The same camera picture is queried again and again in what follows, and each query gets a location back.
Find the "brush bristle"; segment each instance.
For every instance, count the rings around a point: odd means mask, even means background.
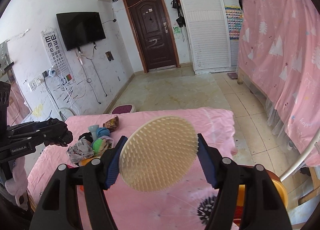
[[[135,131],[119,159],[124,182],[139,191],[156,191],[178,182],[198,151],[193,126],[180,117],[159,117]]]

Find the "tv screen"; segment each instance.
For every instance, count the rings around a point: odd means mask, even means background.
[[[67,51],[106,38],[97,12],[57,13],[57,19]]]

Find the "wall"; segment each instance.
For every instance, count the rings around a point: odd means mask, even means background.
[[[0,18],[1,42],[29,29],[23,37],[15,37],[8,41],[9,55],[14,61],[13,71],[16,81],[32,110],[32,114],[27,120],[45,120],[50,114],[51,117],[58,117],[44,87],[38,86],[33,92],[28,87],[30,80],[51,66],[40,33],[50,27],[57,28],[60,41],[64,47],[55,15],[60,12],[81,11],[99,12],[102,22],[114,18],[111,4],[98,0],[11,0]],[[84,60],[84,68],[88,77],[92,79],[91,85],[101,104],[97,103],[91,87],[85,82],[85,76],[76,58],[75,51],[67,52],[64,47],[66,58],[75,78],[75,83],[71,85],[73,87],[72,96],[78,95],[77,99],[73,99],[73,103],[81,115],[102,114],[120,88],[133,74],[118,22],[113,23],[110,21],[103,24],[103,27],[106,39],[96,43],[97,50],[93,61],[108,94],[107,97],[102,90],[91,62]],[[92,57],[92,44],[83,46],[81,49],[86,56]],[[107,51],[111,51],[114,57],[111,62],[105,57],[105,52]],[[49,78],[47,82],[59,107],[70,107],[70,102],[64,101],[67,93],[59,88],[59,79]],[[34,164],[38,156],[39,153],[31,155],[31,161],[27,162],[28,165],[26,165],[28,167],[27,172],[30,171],[32,163]]]
[[[178,12],[176,9],[171,7],[172,0],[164,0],[165,6],[169,13],[169,18],[171,22],[172,29],[177,27],[176,19],[178,18]],[[124,45],[127,49],[129,59],[134,72],[143,71],[143,66],[140,60],[139,51],[135,43],[132,29],[130,27],[129,19],[124,9],[123,0],[119,0],[116,3],[113,3],[113,8],[116,14],[116,18],[119,23],[119,28],[124,40]],[[177,46],[178,57],[180,64],[190,62],[189,51],[188,51],[188,38],[185,27],[182,28],[182,33],[176,33],[174,35],[175,43]]]

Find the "tile floor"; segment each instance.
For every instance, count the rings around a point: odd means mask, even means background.
[[[238,85],[227,73],[195,76],[191,67],[151,72],[134,77],[116,105],[132,103],[137,111],[193,109],[203,106],[232,110],[238,164],[260,163],[278,176],[299,155],[286,149],[271,133],[261,102],[243,84]],[[297,172],[284,180],[289,194],[288,210],[298,205],[298,198],[308,193],[310,177]]]

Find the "brown door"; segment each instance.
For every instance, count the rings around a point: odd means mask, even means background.
[[[127,0],[147,70],[177,65],[161,0]]]

